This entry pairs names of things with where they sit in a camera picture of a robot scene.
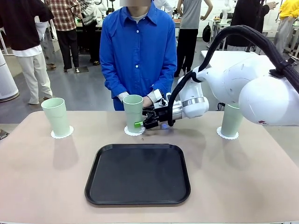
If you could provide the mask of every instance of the tray rim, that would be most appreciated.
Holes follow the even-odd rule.
[[[182,168],[183,168],[183,176],[184,176],[184,181],[185,181],[185,186],[186,186],[186,194],[184,195],[184,197],[182,199],[180,199],[179,201],[175,202],[175,203],[165,203],[165,202],[161,202],[161,203],[99,203],[94,201],[91,196],[90,196],[90,189],[91,189],[91,185],[92,185],[92,180],[94,178],[94,173],[96,171],[96,166],[95,163],[98,162],[100,155],[113,148],[113,146],[125,146],[125,147],[132,147],[132,146],[136,146],[136,145],[144,145],[144,146],[159,146],[159,148],[161,148],[161,146],[163,146],[163,148],[173,148],[176,151],[178,151],[178,153],[180,154],[180,158],[181,158],[181,164],[182,164]],[[186,161],[185,161],[185,157],[184,157],[184,153],[182,151],[182,149],[176,145],[172,145],[172,144],[109,144],[109,145],[105,145],[102,148],[100,148],[95,157],[94,157],[94,161],[93,161],[93,165],[91,167],[87,182],[86,182],[86,186],[85,186],[85,197],[87,199],[88,202],[90,202],[91,204],[95,204],[95,205],[169,205],[169,204],[180,204],[183,203],[184,201],[186,201],[188,199],[188,197],[190,196],[191,193],[191,186],[190,186],[190,181],[189,181],[189,175],[188,175],[188,171],[187,171],[187,166],[186,166]]]

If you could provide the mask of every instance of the cup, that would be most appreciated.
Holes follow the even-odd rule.
[[[47,99],[42,102],[42,108],[56,137],[64,137],[70,133],[70,124],[66,115],[64,99]]]
[[[243,115],[236,106],[226,104],[221,126],[221,134],[226,137],[235,137],[241,125]]]
[[[128,95],[122,102],[127,117],[128,131],[132,133],[140,132],[142,128],[135,127],[135,123],[142,121],[143,98],[138,95]]]

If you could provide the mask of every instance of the black tray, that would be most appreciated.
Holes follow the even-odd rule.
[[[190,195],[183,151],[168,144],[115,144],[101,148],[85,188],[97,205],[178,204]]]

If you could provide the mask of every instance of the black jacket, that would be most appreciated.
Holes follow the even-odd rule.
[[[41,0],[0,0],[0,27],[4,27],[13,50],[27,50],[40,44],[34,18],[54,18]]]
[[[258,10],[260,8],[259,0],[238,0],[235,6],[235,12],[231,22],[231,26],[234,25],[246,25],[251,28],[255,28]],[[259,32],[263,31],[263,20],[265,15],[269,12],[270,8],[268,5],[264,5],[261,11],[260,21],[258,22],[256,30]],[[247,47],[249,41],[237,35],[231,35],[227,39],[227,44],[237,47]]]

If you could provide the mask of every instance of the black bag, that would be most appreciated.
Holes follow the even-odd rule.
[[[204,28],[202,31],[202,39],[204,42],[209,43],[210,42],[210,37],[211,37],[211,27],[209,24]]]

